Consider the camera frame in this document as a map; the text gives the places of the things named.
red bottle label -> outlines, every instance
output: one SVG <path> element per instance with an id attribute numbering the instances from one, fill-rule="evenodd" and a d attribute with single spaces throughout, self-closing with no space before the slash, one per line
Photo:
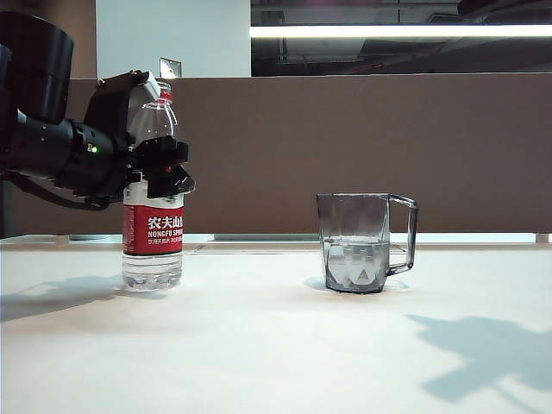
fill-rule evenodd
<path id="1" fill-rule="evenodd" d="M 184 207 L 159 209 L 125 205 L 123 222 L 125 254 L 169 254 L 182 250 Z"/>

plastic water bottle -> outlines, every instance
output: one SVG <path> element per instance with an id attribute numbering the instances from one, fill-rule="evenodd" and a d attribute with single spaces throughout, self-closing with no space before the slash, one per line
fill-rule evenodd
<path id="1" fill-rule="evenodd" d="M 170 135 L 178 139 L 171 86 L 159 82 L 160 98 L 138 110 L 129 132 L 137 146 Z M 124 190 L 122 278 L 130 291 L 147 292 L 176 286 L 182 275 L 184 194 L 147 198 L 142 177 Z"/>

ceiling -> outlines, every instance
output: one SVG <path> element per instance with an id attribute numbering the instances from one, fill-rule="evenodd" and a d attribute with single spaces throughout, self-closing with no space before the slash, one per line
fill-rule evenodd
<path id="1" fill-rule="evenodd" d="M 544 24 L 543 0 L 252 0 L 252 26 Z M 546 39 L 252 39 L 253 76 L 552 70 Z"/>

glass pitcher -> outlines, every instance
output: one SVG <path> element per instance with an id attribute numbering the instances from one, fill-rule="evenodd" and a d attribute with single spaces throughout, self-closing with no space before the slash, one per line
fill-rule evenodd
<path id="1" fill-rule="evenodd" d="M 389 264 L 389 204 L 406 204 L 406 262 Z M 317 194 L 326 286 L 339 292 L 381 292 L 387 276 L 414 265 L 417 203 L 389 193 Z"/>

pitcher handle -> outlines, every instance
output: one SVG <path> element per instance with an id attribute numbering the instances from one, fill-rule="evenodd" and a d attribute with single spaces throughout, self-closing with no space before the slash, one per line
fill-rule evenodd
<path id="1" fill-rule="evenodd" d="M 387 276 L 406 272 L 414 266 L 414 249 L 416 246 L 416 226 L 417 226 L 417 203 L 406 197 L 396 194 L 389 194 L 389 199 L 397 203 L 406 204 L 409 208 L 408 213 L 408 250 L 406 252 L 406 262 L 389 266 Z"/>

